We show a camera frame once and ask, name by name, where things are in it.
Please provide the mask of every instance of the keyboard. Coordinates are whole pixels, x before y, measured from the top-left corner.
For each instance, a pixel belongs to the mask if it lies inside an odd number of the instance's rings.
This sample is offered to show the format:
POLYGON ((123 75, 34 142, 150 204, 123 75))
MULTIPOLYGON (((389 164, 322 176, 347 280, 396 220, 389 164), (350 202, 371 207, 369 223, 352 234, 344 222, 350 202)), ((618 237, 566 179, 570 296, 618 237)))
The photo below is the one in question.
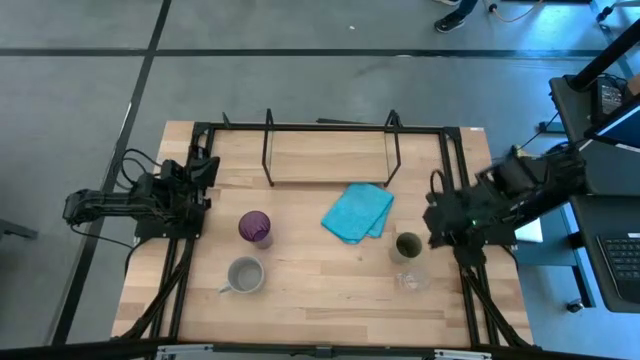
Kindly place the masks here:
POLYGON ((598 237, 598 243, 618 296, 640 303, 640 238, 598 237))

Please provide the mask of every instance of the person's foot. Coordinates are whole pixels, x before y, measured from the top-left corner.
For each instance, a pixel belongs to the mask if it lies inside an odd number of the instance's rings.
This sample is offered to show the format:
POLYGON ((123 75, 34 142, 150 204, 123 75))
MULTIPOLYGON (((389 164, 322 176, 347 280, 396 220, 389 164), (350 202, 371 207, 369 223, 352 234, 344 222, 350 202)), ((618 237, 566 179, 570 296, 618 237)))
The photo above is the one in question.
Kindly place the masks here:
POLYGON ((460 0, 434 0, 434 1, 441 2, 449 6, 457 6, 458 4, 460 4, 460 0))
POLYGON ((436 21, 433 26, 436 31, 441 33, 448 33, 464 25, 464 16, 451 13, 442 19, 436 21))

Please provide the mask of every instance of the wooden tabletop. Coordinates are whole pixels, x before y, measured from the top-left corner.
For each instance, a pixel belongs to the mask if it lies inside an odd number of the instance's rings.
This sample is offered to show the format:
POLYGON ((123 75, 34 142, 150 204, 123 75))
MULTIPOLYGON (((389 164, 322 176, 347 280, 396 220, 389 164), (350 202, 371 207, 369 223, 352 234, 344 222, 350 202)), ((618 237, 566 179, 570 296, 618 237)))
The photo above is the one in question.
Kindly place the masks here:
MULTIPOLYGON (((168 122, 159 160, 184 162, 192 128, 192 122, 168 122)), ((491 161, 486 137, 479 128, 461 132, 468 171, 474 174, 491 161)), ((208 191, 213 206, 195 245, 179 338, 262 344, 469 346, 452 250, 429 249, 429 232, 421 218, 427 207, 429 175, 442 167, 438 137, 399 135, 402 166, 387 188, 395 200, 383 235, 347 245, 320 224, 346 184, 270 187, 261 167, 263 136, 263 132, 247 130, 215 133, 213 154, 221 157, 221 163, 216 185, 208 191), (238 234, 240 217, 251 210, 271 218, 274 243, 269 249, 258 250, 238 234), (388 257, 393 239, 402 232, 418 234, 424 244, 423 253, 410 265, 396 265, 388 257), (228 266, 243 255, 255 256, 264 264, 263 290, 218 294, 228 266), (428 274, 426 289, 411 291, 398 284, 396 275, 412 267, 428 274)), ((325 141, 324 146, 333 147, 330 137, 325 141)), ((449 145, 454 156, 453 144, 449 145)), ((339 157, 334 165, 341 165, 339 157)), ((155 296, 166 248, 167 240, 152 239, 133 254, 114 335, 128 330, 155 296)), ((531 341, 513 259, 499 247, 486 247, 485 252, 495 303, 518 333, 531 341)), ((170 300, 162 333, 167 332, 172 304, 170 300)), ((477 299, 476 314, 481 339, 486 342, 477 299)))
POLYGON ((383 183, 389 178, 383 132, 275 131, 272 136, 268 163, 275 182, 383 183))

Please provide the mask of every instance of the computer monitor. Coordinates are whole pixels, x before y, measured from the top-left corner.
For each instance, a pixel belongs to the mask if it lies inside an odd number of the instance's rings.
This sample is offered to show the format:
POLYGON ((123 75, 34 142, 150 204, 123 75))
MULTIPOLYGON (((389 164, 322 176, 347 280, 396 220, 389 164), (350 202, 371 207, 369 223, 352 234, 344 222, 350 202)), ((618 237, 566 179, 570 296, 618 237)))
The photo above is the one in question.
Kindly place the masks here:
POLYGON ((584 136, 640 153, 640 94, 592 126, 584 136))

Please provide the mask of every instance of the gray mug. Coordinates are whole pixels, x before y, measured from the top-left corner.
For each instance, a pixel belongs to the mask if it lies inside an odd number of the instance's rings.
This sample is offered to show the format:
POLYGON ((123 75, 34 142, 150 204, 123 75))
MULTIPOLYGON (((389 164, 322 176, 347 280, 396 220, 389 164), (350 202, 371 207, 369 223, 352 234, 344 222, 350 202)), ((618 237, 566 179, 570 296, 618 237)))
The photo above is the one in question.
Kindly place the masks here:
POLYGON ((396 264, 409 262, 422 252, 422 240, 414 233, 402 233, 389 249, 389 257, 396 264))
POLYGON ((249 294, 262 289, 264 285, 264 267, 253 256, 243 256, 234 260, 227 271, 227 283, 218 289, 218 293, 234 290, 249 294))

